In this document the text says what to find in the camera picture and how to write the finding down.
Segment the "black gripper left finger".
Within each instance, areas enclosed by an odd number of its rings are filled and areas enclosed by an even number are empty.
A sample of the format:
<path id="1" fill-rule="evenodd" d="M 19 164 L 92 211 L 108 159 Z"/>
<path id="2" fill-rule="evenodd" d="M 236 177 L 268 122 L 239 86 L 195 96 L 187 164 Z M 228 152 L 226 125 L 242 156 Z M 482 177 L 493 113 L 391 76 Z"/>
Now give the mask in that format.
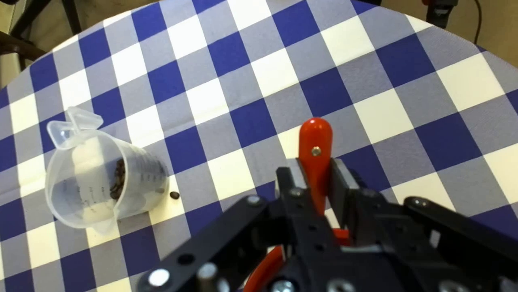
<path id="1" fill-rule="evenodd" d="M 343 237 L 296 170 L 276 170 L 278 198 L 247 195 L 145 271 L 137 292 L 326 292 Z"/>

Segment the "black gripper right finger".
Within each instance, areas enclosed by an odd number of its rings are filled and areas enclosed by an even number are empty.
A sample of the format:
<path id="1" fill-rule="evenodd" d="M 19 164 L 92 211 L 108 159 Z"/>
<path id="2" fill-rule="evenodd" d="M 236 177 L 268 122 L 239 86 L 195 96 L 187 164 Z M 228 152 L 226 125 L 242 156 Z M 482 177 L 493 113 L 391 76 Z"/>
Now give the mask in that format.
<path id="1" fill-rule="evenodd" d="M 388 261 L 404 292 L 518 292 L 518 242 L 422 196 L 388 203 L 339 159 L 330 206 L 352 250 Z"/>

